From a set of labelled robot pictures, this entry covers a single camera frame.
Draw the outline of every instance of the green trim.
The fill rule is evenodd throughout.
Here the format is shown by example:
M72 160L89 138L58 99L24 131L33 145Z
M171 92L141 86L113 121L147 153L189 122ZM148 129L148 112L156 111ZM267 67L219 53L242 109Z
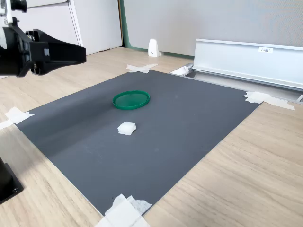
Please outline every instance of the green trim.
M124 8L124 0L120 0L120 7L121 7L121 20L122 20L122 33L123 33L123 44L124 47L138 50L138 51L145 51L147 52L147 49L143 48L137 48L131 46L129 43L129 37L128 37L128 31L127 31L127 23L126 23L126 16L125 16L125 8ZM182 55L182 54L176 54L176 53L168 53L164 52L164 55L169 55L169 56L174 56L174 57L179 57L179 58L189 58L189 59L194 59L194 56L189 56L189 55Z

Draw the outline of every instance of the black base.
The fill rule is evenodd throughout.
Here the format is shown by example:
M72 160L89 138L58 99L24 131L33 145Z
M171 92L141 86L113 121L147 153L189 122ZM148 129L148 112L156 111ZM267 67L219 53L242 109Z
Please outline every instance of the black base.
M4 203L5 201L11 199L15 195L18 195L20 192L23 191L23 187L11 168L8 164L4 164L7 171L12 175L12 180L9 182L9 184L5 187L3 192L0 193L0 204Z

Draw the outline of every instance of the label sticker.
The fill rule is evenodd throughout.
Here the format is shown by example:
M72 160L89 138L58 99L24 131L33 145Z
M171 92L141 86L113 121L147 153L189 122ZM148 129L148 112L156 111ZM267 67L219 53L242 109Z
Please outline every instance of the label sticker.
M259 47L261 53L273 53L274 49L269 47Z

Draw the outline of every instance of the white cabinet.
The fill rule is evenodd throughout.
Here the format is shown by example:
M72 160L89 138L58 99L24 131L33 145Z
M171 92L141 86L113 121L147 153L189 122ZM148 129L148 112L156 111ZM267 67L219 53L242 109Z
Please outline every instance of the white cabinet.
M47 4L62 0L29 0ZM86 48L86 54L122 45L118 0L70 0L69 2L13 12L25 32L39 29L48 35Z
M15 11L13 17L24 32L39 29L55 39L79 44L67 3L28 8L27 13Z

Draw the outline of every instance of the white door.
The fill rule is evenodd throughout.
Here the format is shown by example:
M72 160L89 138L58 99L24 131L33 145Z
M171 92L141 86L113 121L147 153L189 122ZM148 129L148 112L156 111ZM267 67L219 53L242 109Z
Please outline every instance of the white door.
M122 45L118 0L70 0L86 54Z

